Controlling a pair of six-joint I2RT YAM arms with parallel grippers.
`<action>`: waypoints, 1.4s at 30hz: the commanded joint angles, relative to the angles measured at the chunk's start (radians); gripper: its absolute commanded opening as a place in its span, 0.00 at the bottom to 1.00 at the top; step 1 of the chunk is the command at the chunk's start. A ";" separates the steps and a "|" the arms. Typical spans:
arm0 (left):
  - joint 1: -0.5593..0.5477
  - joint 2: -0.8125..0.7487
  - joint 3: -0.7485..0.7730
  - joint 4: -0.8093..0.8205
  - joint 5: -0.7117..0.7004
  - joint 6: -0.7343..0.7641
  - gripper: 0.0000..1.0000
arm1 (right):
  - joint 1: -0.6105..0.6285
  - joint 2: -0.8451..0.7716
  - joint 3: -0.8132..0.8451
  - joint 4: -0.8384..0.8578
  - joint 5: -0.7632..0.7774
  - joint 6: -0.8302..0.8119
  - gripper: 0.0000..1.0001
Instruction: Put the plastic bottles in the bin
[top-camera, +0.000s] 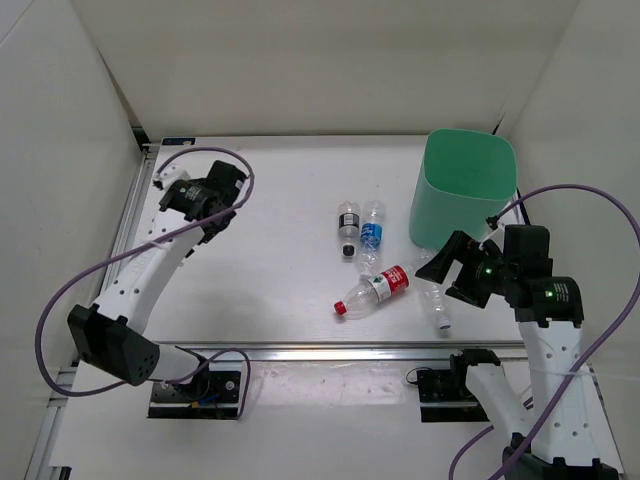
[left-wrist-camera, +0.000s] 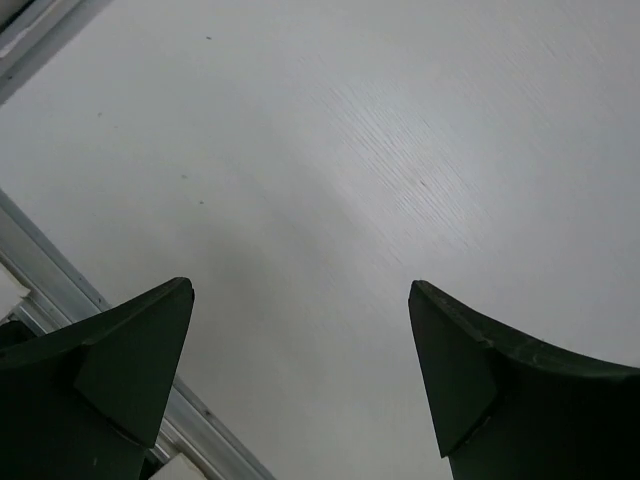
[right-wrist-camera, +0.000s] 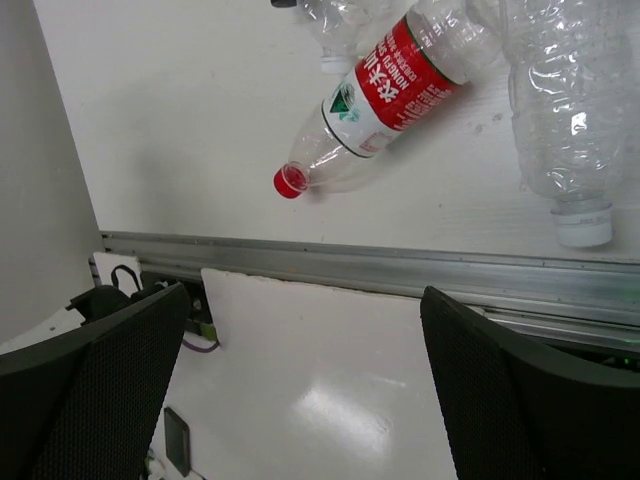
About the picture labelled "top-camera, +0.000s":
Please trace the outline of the clear unlabelled plastic bottle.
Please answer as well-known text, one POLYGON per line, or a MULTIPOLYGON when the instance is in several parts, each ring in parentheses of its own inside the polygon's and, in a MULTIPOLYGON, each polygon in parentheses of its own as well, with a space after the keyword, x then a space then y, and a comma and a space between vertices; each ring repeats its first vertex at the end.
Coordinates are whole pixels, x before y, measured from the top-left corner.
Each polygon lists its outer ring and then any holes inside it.
POLYGON ((414 278, 414 287, 419 294, 423 313, 433 329, 443 336, 451 328, 452 323, 448 303, 441 286, 417 276, 414 278))

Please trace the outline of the blue label plastic bottle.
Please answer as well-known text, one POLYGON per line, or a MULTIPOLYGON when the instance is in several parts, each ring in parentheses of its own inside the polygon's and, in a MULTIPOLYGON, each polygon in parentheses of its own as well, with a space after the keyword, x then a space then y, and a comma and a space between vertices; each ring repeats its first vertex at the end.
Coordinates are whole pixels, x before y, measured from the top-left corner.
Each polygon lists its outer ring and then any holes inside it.
POLYGON ((385 218, 386 205, 382 201, 372 200, 365 203, 361 215, 357 258, 358 272, 362 279, 371 278, 377 271, 385 218))

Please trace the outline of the black label plastic bottle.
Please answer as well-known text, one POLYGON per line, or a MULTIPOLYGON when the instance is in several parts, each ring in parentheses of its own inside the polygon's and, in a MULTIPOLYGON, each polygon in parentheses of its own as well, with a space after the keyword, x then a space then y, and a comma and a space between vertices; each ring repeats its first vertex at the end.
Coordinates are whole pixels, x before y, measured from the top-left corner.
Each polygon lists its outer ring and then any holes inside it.
POLYGON ((360 213, 357 202, 344 201, 338 207, 337 234, 341 255, 345 260, 352 260, 356 255, 360 236, 360 213))

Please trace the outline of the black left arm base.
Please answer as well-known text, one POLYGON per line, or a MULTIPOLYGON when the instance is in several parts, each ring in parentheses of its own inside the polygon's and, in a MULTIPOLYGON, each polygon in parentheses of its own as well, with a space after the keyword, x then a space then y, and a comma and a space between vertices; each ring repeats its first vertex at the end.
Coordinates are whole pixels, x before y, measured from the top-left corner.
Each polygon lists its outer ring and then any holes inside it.
POLYGON ((209 367, 187 384, 154 383, 147 417, 162 420, 236 420, 244 398, 242 366, 209 367))

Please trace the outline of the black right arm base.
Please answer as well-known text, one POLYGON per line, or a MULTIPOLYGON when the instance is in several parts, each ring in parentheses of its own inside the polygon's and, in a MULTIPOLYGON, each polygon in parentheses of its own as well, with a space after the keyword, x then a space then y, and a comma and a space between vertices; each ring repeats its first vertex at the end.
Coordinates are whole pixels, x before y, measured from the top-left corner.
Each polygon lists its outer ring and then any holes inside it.
POLYGON ((449 367, 416 367, 405 375, 408 385, 418 388, 422 423, 476 423, 488 418, 476 397, 466 387, 471 366, 501 361, 491 350, 463 349, 449 357, 449 367))

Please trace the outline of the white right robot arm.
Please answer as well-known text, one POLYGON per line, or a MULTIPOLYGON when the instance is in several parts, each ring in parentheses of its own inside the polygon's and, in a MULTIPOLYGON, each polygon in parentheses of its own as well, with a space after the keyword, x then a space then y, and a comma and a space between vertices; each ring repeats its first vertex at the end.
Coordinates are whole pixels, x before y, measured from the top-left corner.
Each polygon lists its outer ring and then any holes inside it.
POLYGON ((509 225, 503 245, 478 242, 462 231, 416 272, 441 284, 454 262, 461 268, 447 296, 483 308, 493 295, 513 309, 528 358, 532 406, 515 394, 497 355, 465 349, 450 360, 449 387, 460 399, 476 398, 505 440, 504 479, 616 479, 595 442, 585 379, 578 373, 582 309, 577 283, 553 275, 549 231, 509 225))

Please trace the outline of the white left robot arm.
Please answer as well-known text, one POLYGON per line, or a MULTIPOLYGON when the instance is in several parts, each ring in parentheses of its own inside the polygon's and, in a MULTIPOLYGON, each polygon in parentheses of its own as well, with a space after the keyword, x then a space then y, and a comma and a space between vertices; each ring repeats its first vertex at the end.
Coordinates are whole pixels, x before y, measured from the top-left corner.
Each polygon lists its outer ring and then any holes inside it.
POLYGON ((231 207, 246 180, 244 172, 222 160, 203 178, 190 177, 174 163, 154 176, 153 185, 163 196, 147 233, 151 247, 133 255, 91 306, 76 305, 68 315, 81 360, 132 386, 150 378, 175 379, 175 388, 186 399, 206 395, 210 377, 198 368, 197 356, 169 354, 143 333, 183 260, 226 229, 235 214, 202 226, 198 222, 231 207))

